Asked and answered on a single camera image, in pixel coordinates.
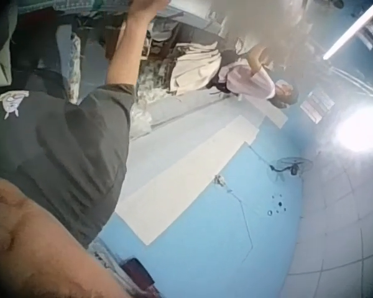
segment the person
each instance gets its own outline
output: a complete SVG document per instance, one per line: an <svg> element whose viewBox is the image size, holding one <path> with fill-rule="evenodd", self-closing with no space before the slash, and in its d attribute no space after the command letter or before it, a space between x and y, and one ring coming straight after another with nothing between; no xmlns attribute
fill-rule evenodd
<svg viewBox="0 0 373 298"><path fill-rule="evenodd" d="M167 4L133 0L105 85L79 106L44 92L64 88L45 69L20 71L0 93L0 284L10 297L129 297L85 248L114 212L140 53Z"/></svg>
<svg viewBox="0 0 373 298"><path fill-rule="evenodd" d="M223 52L222 67L218 76L208 88L216 86L221 92L243 94L252 100L268 100L279 109L284 109L298 101L295 86L284 80L273 82L267 69L271 60L268 48L261 44L254 46L244 57L234 52Z"/></svg>

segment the fluorescent light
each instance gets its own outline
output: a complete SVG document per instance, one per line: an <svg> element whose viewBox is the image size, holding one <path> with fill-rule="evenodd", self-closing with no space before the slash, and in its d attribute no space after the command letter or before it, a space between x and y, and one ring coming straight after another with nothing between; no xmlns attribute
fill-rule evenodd
<svg viewBox="0 0 373 298"><path fill-rule="evenodd" d="M323 59L327 60L332 57L356 32L359 31L365 24L373 18L373 5L353 23L350 28L331 46L331 48L323 55Z"/></svg>
<svg viewBox="0 0 373 298"><path fill-rule="evenodd" d="M352 151L373 150L373 107L355 112L338 127L336 136L342 146Z"/></svg>

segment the woman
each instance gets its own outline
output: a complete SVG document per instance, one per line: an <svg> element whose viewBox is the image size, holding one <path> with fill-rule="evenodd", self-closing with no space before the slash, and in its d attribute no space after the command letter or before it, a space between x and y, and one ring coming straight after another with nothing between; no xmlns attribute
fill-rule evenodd
<svg viewBox="0 0 373 298"><path fill-rule="evenodd" d="M275 83L265 70L270 63L267 47L254 46L246 54L246 59L240 59L233 51L223 52L222 58L221 64L225 66L221 67L218 77L212 80L209 88L216 86L227 94L243 94L254 100L268 100L279 109L297 102L296 88L284 80Z"/></svg>

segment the printed graphic on shirt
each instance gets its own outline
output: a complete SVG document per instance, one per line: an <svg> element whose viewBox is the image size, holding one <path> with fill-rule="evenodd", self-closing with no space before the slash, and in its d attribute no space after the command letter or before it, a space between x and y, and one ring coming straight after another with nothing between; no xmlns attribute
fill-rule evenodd
<svg viewBox="0 0 373 298"><path fill-rule="evenodd" d="M29 91L8 91L0 95L2 108L6 111L4 119L7 119L10 113L15 113L15 115L18 117L18 107L27 96L29 96Z"/></svg>

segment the dark gray t-shirt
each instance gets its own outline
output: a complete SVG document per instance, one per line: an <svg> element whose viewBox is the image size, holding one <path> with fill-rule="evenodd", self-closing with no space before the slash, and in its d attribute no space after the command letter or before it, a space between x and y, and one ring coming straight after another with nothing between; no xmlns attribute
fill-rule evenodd
<svg viewBox="0 0 373 298"><path fill-rule="evenodd" d="M120 195L134 87L102 86L75 106L47 94L48 88L63 91L47 77L36 72L22 89L13 84L0 93L0 178L19 187L88 246Z"/></svg>

